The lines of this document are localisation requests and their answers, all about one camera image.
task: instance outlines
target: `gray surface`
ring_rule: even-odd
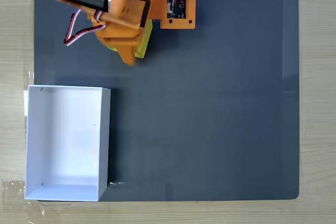
[[[66,47],[73,11],[35,0],[35,83],[112,89],[101,200],[298,196],[298,0],[197,0],[196,29],[154,23],[134,67],[94,35]]]

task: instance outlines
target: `wooden table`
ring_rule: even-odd
[[[300,196],[289,201],[24,201],[34,0],[0,0],[0,13],[0,223],[336,223],[336,0],[300,0]]]

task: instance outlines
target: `white box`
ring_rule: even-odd
[[[107,187],[111,91],[28,87],[25,199],[98,201]]]

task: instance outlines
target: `yellow block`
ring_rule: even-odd
[[[151,37],[152,29],[153,29],[153,23],[149,19],[146,22],[145,30],[143,31],[143,34],[142,34],[142,42],[141,42],[140,46],[138,46],[135,49],[135,56],[137,58],[143,59],[145,57],[145,53],[146,53],[149,38]],[[113,47],[109,47],[109,49],[117,52],[117,50]]]

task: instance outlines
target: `circuit board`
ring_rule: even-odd
[[[170,9],[171,0],[167,0],[167,18],[186,18],[186,0],[176,0]]]

